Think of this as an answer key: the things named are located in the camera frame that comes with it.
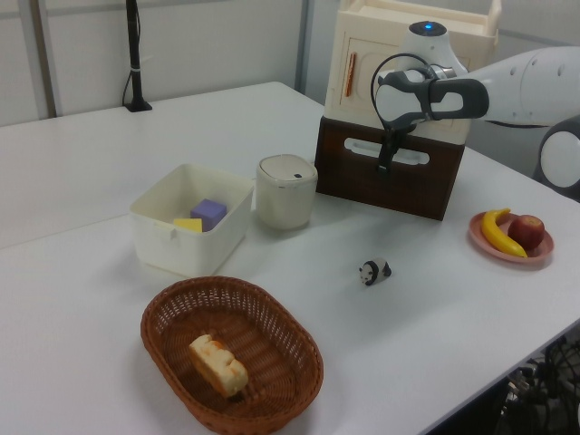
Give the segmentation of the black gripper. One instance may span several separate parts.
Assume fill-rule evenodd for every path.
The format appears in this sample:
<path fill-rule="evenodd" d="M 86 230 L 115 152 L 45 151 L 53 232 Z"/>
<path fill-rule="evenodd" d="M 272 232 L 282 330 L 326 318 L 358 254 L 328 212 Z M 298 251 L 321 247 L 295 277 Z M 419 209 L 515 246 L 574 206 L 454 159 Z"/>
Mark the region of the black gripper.
<path fill-rule="evenodd" d="M 391 170 L 392 159 L 401 146 L 401 138 L 415 130 L 411 125 L 403 128 L 394 128 L 391 124 L 383 124 L 385 130 L 385 139 L 382 141 L 377 170 L 381 174 L 388 174 Z"/>

